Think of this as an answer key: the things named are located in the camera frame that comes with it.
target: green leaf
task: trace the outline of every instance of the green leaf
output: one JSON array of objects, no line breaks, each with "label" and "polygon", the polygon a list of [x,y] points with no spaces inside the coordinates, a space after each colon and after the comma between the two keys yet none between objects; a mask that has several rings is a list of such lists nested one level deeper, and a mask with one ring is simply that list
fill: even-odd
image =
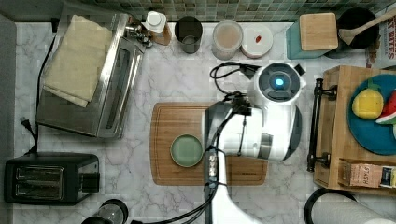
[{"label": "green leaf", "polygon": [[373,91],[381,91],[381,86],[374,84],[373,79],[369,78],[367,79],[367,89],[373,90]]}]

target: white robot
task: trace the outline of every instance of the white robot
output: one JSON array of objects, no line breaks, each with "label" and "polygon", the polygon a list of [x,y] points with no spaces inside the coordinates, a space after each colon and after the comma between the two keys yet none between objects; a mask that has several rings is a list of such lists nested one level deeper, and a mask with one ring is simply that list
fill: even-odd
[{"label": "white robot", "polygon": [[255,68],[246,95],[235,94],[230,103],[217,102],[203,114],[205,196],[211,201],[207,224],[260,223],[231,200],[226,156],[283,161],[300,142],[302,121],[295,102],[306,85],[300,69],[284,63]]}]

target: toaster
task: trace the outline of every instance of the toaster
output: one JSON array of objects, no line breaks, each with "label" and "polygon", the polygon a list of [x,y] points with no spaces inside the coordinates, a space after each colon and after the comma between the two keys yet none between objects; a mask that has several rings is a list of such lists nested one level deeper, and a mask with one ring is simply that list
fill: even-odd
[{"label": "toaster", "polygon": [[8,203],[74,205],[99,192],[95,155],[37,152],[6,162],[4,198]]},{"label": "toaster", "polygon": [[43,90],[35,123],[91,137],[121,137],[125,111],[131,105],[129,98],[140,74],[145,48],[151,42],[142,31],[141,22],[129,14],[65,1],[53,52],[73,15],[83,16],[113,33],[98,84],[85,108]]}]

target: bottle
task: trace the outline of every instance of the bottle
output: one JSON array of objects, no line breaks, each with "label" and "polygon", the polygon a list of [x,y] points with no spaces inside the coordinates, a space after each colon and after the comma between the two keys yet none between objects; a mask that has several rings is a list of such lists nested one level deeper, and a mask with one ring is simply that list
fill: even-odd
[{"label": "bottle", "polygon": [[169,45],[172,32],[169,29],[165,15],[159,12],[150,11],[146,22],[143,23],[151,35],[151,40],[157,44]]}]

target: teal container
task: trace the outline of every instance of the teal container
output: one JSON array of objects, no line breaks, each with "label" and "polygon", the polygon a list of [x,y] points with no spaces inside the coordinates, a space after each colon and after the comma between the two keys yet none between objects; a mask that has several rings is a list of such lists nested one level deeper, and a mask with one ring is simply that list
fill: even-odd
[{"label": "teal container", "polygon": [[332,22],[330,14],[303,15],[286,31],[288,59],[315,59],[337,48],[335,16]]}]

